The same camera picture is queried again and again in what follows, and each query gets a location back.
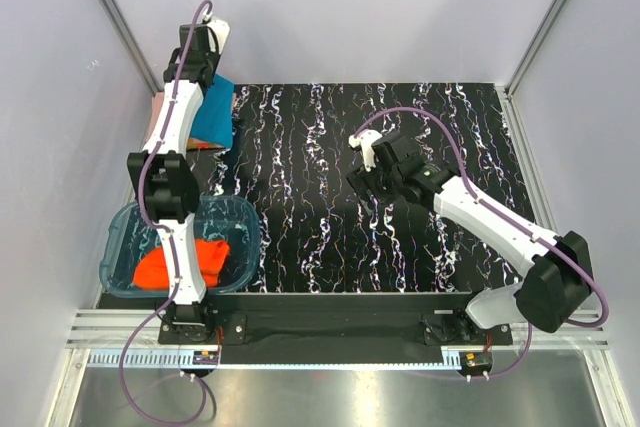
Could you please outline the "blue t-shirt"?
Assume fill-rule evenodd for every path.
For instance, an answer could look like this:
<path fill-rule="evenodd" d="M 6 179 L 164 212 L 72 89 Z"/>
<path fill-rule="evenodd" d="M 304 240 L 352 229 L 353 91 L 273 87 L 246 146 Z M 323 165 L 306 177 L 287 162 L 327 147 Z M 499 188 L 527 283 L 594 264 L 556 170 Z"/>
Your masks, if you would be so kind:
<path fill-rule="evenodd" d="M 188 142 L 189 150 L 232 147 L 234 95 L 234 83 L 216 74 L 195 116 Z"/>

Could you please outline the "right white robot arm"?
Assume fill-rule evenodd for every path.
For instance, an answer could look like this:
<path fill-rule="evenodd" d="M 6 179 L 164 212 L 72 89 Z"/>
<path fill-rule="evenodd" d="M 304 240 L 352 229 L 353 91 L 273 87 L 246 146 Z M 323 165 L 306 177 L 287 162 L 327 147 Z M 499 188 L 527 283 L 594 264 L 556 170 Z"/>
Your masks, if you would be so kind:
<path fill-rule="evenodd" d="M 464 309 L 470 324 L 487 330 L 526 321 L 554 333 L 591 295 L 588 243 L 578 233 L 558 235 L 527 221 L 466 184 L 457 169 L 428 161 L 397 131 L 367 129 L 348 143 L 362 163 L 347 180 L 367 211 L 399 199 L 419 205 L 461 226 L 517 270 L 520 282 L 473 295 Z"/>

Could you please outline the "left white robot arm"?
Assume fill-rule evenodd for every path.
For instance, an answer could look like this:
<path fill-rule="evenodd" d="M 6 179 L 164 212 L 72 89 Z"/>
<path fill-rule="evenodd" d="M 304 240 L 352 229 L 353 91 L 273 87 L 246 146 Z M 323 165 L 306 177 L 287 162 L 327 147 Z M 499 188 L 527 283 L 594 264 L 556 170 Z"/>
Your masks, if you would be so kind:
<path fill-rule="evenodd" d="M 229 34 L 229 24 L 217 17 L 179 28 L 180 44 L 163 73 L 165 94 L 156 124 L 143 150 L 127 158 L 140 214 L 158 233 L 166 263 L 162 343 L 204 342 L 214 334 L 194 235 L 200 190 L 185 155 Z"/>

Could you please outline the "pink folded t-shirt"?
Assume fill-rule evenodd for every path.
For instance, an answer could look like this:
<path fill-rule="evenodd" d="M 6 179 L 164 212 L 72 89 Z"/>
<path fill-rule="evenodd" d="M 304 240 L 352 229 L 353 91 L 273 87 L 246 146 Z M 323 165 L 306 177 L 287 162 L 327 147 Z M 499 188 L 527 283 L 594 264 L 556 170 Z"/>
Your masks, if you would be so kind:
<path fill-rule="evenodd" d="M 158 121 L 158 117 L 160 115 L 160 111 L 162 108 L 162 104 L 164 102 L 164 93 L 158 92 L 154 95 L 151 104 L 151 119 L 146 132 L 145 141 L 148 141 L 153 133 L 155 125 Z M 208 142 L 203 139 L 190 137 L 187 143 L 188 151 L 197 151 L 197 150 L 224 150 L 225 147 L 221 144 Z"/>

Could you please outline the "clear blue plastic bin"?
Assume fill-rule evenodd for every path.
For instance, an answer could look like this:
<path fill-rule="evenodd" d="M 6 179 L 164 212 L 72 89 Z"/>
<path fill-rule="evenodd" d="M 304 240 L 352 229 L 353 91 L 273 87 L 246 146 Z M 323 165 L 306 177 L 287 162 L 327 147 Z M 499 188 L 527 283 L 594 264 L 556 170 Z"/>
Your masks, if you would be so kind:
<path fill-rule="evenodd" d="M 194 237 L 204 243 L 226 244 L 227 256 L 202 273 L 211 295 L 236 292 L 255 274 L 261 250 L 260 222 L 254 206 L 232 195 L 203 195 L 194 220 Z M 106 292 L 120 298 L 159 298 L 169 295 L 166 266 L 158 269 L 158 281 L 142 285 L 138 265 L 153 253 L 164 260 L 158 232 L 144 222 L 136 202 L 116 213 L 108 229 L 108 239 L 98 273 Z"/>

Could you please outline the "right connector box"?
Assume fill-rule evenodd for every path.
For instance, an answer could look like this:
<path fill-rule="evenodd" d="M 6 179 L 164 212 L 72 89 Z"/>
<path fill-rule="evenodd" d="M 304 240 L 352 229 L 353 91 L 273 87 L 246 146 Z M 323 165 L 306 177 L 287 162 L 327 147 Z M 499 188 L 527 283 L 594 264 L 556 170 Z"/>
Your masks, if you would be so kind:
<path fill-rule="evenodd" d="M 464 369 L 490 371 L 493 365 L 493 356 L 490 351 L 464 352 L 461 355 L 461 366 Z"/>

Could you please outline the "connector box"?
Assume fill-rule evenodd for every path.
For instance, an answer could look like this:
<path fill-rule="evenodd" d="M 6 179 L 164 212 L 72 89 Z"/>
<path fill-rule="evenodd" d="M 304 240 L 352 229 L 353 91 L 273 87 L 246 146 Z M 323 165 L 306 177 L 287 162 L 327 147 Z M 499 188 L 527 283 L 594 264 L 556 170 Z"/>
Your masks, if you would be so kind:
<path fill-rule="evenodd" d="M 220 349 L 215 350 L 196 350 L 193 353 L 194 365 L 218 365 L 220 363 Z"/>
<path fill-rule="evenodd" d="M 464 352 L 461 355 L 461 366 L 464 369 L 490 371 L 493 365 L 493 356 L 490 351 Z"/>

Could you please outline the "orange t-shirt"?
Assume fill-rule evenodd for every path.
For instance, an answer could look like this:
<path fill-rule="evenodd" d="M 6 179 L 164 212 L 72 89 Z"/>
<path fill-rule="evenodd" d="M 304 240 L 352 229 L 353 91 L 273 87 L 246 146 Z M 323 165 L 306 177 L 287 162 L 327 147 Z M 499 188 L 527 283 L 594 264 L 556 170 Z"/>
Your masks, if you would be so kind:
<path fill-rule="evenodd" d="M 199 270 L 208 288 L 217 287 L 224 264 L 230 254 L 230 246 L 224 240 L 196 240 Z M 137 265 L 133 284 L 146 291 L 166 290 L 169 276 L 162 247 L 147 254 Z"/>

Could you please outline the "left connector box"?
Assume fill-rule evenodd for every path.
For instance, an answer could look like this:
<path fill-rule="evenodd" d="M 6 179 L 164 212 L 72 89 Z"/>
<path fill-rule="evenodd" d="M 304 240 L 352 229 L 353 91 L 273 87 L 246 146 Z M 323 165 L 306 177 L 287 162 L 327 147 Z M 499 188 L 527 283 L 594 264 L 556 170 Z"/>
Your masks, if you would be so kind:
<path fill-rule="evenodd" d="M 220 349 L 215 350 L 196 350 L 193 353 L 194 365 L 218 365 L 220 363 Z"/>

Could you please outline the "left aluminium frame post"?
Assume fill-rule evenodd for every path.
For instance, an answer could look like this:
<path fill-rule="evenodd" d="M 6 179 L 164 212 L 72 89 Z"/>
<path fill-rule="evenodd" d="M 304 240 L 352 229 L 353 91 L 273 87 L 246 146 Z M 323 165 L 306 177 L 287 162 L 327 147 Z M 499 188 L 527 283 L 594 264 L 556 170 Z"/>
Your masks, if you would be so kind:
<path fill-rule="evenodd" d="M 137 73 L 141 76 L 151 94 L 161 90 L 161 86 L 154 75 L 152 68 L 145 58 L 141 47 L 128 25 L 117 0 L 98 0 L 104 10 L 112 28 L 124 47 L 129 59 L 132 61 Z"/>

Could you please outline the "aluminium frame post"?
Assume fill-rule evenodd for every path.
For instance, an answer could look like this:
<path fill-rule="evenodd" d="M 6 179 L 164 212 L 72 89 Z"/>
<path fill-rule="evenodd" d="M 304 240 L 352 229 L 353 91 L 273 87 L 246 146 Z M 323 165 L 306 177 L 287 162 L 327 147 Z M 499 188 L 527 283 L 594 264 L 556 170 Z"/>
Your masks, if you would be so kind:
<path fill-rule="evenodd" d="M 161 90 L 161 86 L 154 75 L 152 68 L 145 58 L 141 47 L 128 25 L 117 0 L 98 0 L 104 10 L 112 28 L 124 47 L 129 59 L 132 61 L 137 73 L 141 76 L 151 94 Z"/>
<path fill-rule="evenodd" d="M 570 0 L 551 1 L 514 73 L 504 85 L 504 91 L 508 98 L 512 98 L 517 92 L 569 2 Z"/>

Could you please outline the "front aluminium rail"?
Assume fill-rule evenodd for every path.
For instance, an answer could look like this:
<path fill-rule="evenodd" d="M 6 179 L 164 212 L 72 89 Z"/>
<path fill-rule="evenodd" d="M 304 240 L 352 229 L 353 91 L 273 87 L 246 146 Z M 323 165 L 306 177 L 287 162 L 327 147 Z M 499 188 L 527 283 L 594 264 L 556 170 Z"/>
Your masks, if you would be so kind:
<path fill-rule="evenodd" d="M 208 332 L 195 326 L 172 324 L 165 312 L 155 314 L 149 323 L 143 324 L 148 315 L 145 310 L 81 310 L 73 321 L 66 346 L 120 346 L 137 327 L 141 331 L 134 339 L 136 345 L 209 345 L 217 341 L 217 333 L 221 334 L 225 345 L 249 345 L 260 340 L 368 339 L 414 342 L 446 349 L 462 346 L 480 349 L 487 345 L 506 349 L 522 347 L 527 339 L 527 327 L 523 323 L 502 324 L 488 331 L 456 333 L 445 325 L 449 317 L 441 312 L 215 312 L 209 321 Z"/>

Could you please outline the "right aluminium frame post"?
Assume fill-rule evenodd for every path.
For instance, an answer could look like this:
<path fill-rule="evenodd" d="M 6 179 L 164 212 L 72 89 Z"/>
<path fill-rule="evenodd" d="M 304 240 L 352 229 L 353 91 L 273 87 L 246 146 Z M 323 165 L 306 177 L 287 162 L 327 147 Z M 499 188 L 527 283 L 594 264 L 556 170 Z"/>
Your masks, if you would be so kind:
<path fill-rule="evenodd" d="M 512 98 L 517 92 L 569 2 L 570 0 L 551 1 L 514 73 L 504 85 L 504 91 L 508 98 Z"/>

